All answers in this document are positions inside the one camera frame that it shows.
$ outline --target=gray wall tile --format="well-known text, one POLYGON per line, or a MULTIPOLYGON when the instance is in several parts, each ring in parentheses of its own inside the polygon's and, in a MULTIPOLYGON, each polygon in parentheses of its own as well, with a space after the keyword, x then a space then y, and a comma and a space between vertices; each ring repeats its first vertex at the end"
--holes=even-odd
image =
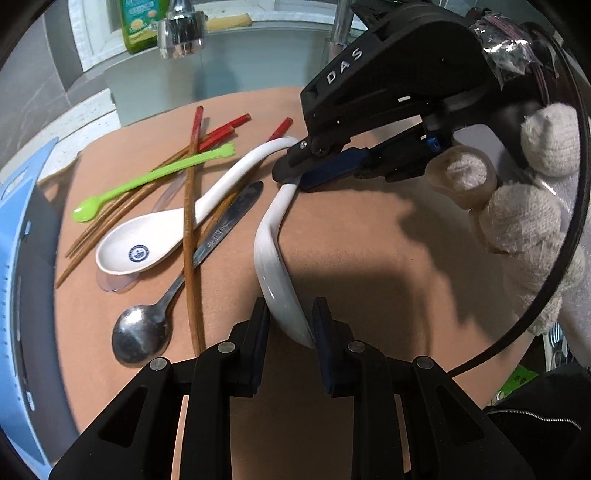
POLYGON ((64 88, 69 89, 82 75, 82 64, 76 50, 68 0, 56 0, 45 12, 47 38, 64 88))
POLYGON ((69 108, 41 17, 0 70, 0 168, 69 108))
POLYGON ((70 101, 70 104, 74 106, 106 88, 108 87, 104 74, 96 76, 86 76, 86 74, 84 74, 76 80, 74 85, 72 85, 72 87, 66 92, 66 96, 70 101))

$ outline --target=blue gripper pad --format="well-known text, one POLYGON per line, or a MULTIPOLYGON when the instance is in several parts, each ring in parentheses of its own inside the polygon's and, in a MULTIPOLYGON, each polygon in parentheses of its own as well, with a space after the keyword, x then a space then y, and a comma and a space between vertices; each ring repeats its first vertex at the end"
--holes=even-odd
POLYGON ((343 150, 314 170, 304 173, 301 176, 299 188, 302 192, 309 192, 330 181, 348 177, 367 157, 369 157, 368 148, 351 147, 343 150))

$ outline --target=faucet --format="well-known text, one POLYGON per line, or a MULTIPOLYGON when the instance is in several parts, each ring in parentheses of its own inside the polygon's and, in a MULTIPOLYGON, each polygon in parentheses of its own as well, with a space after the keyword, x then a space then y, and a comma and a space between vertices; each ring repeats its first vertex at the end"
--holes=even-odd
POLYGON ((333 23, 330 38, 326 39, 324 46, 323 64, 327 64, 349 44, 349 33, 353 25, 353 0, 338 0, 336 4, 335 21, 333 23))
POLYGON ((166 17, 157 25, 160 57, 176 59, 200 51, 207 31, 206 20, 190 0, 170 0, 166 17))

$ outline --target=sink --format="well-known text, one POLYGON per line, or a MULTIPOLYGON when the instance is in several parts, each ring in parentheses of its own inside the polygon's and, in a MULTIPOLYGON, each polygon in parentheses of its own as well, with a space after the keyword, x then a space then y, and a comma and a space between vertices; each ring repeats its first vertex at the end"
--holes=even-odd
POLYGON ((164 61, 154 48, 105 75, 125 126, 227 93, 304 86, 320 70, 329 33, 329 25, 259 22, 209 35, 201 53, 164 61))

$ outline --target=logo on spoon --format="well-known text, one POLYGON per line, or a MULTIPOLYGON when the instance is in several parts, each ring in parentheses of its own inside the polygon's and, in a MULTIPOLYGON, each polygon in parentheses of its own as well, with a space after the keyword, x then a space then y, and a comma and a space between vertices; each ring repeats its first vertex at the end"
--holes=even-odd
POLYGON ((131 247, 131 250, 129 250, 129 259, 135 263, 143 262, 146 258, 148 258, 149 254, 150 251, 148 250, 148 247, 145 245, 136 245, 135 247, 131 247))

